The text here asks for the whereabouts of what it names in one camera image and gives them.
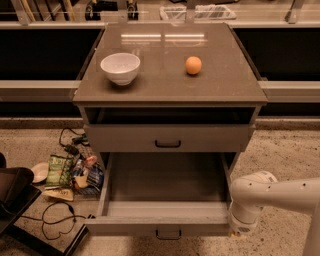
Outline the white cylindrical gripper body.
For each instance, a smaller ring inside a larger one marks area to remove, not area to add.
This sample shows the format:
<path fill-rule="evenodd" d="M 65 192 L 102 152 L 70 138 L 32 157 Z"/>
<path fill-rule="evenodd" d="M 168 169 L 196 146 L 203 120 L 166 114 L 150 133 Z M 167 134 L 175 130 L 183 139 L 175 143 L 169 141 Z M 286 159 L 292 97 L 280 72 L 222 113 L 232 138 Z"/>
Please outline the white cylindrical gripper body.
<path fill-rule="evenodd" d="M 229 208 L 229 225 L 236 234 L 250 234 L 257 227 L 261 214 L 261 207 L 242 206 L 237 202 L 232 202 Z"/>

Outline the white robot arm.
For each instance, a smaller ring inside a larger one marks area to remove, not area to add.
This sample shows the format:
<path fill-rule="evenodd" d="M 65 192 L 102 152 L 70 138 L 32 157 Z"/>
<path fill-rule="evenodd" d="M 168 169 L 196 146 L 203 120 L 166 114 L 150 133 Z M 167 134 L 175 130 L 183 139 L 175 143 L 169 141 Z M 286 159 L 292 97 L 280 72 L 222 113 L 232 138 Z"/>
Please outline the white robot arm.
<path fill-rule="evenodd" d="M 230 196 L 228 219 L 236 234 L 252 233 L 267 206 L 311 215 L 303 256 L 320 256 L 319 178 L 280 182 L 270 172 L 256 172 L 233 180 Z"/>

